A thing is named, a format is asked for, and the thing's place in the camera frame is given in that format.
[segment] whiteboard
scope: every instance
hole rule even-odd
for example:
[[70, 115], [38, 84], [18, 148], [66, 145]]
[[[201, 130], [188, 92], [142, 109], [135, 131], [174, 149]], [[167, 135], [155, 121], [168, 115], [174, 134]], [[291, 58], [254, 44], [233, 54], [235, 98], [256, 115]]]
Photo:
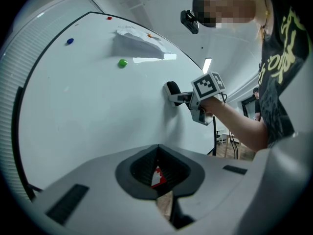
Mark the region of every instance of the whiteboard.
[[[175, 60], [148, 62], [149, 55], [117, 45], [115, 32], [123, 25], [161, 39]], [[69, 38], [74, 42], [66, 45]], [[128, 61], [123, 69], [121, 58]], [[207, 154], [214, 147], [213, 122], [193, 122], [187, 106], [172, 107], [163, 90], [175, 81], [181, 92], [192, 91], [190, 82], [202, 74], [146, 28], [97, 13], [80, 18], [47, 48], [25, 88], [19, 146], [28, 182], [45, 189], [90, 159], [150, 144]]]

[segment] floor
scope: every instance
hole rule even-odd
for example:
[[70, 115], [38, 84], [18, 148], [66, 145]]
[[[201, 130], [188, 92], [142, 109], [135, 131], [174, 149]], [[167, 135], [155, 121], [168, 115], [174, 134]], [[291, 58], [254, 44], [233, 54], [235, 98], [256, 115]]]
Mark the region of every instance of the floor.
[[[216, 149], [216, 156], [223, 158], [225, 154], [225, 149], [226, 149], [226, 143], [224, 142], [223, 144], [217, 145]], [[251, 151], [249, 148], [245, 146], [241, 146], [241, 156], [240, 160], [248, 160], [252, 161], [255, 156], [255, 152]], [[227, 154], [226, 158], [234, 158], [234, 150], [232, 145], [229, 143], [227, 147]], [[169, 220], [171, 216], [171, 211], [172, 211], [172, 203], [173, 203], [173, 192], [169, 192], [161, 197], [159, 197], [156, 201], [157, 207], [159, 208], [160, 212], [162, 215]]]

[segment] green magnet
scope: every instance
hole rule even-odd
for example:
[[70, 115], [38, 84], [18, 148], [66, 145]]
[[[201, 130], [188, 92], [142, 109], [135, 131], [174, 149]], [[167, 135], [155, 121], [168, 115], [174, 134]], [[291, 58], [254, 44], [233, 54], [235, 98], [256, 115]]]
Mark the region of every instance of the green magnet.
[[127, 65], [127, 61], [125, 59], [119, 60], [119, 65], [125, 67]]

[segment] blue magnet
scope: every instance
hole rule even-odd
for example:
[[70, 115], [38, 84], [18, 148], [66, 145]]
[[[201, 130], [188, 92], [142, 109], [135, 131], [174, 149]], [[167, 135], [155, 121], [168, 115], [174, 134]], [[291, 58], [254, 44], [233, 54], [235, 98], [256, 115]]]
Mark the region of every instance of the blue magnet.
[[73, 41], [74, 41], [74, 39], [70, 38], [70, 39], [67, 40], [67, 44], [70, 45], [71, 43], [73, 43]]

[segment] person's arm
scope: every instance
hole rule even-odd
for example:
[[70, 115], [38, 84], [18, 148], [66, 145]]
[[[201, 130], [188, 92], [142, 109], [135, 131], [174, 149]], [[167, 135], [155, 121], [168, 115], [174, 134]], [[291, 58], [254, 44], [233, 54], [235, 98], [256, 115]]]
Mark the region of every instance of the person's arm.
[[260, 100], [257, 99], [255, 101], [255, 120], [260, 121], [260, 114], [261, 114]]
[[268, 133], [266, 125], [254, 121], [238, 113], [224, 102], [215, 97], [201, 102], [206, 112], [214, 114], [242, 143], [254, 151], [265, 149], [268, 145]]
[[256, 120], [256, 121], [260, 121], [260, 113], [259, 113], [259, 112], [257, 112], [257, 113], [255, 114], [255, 120]]

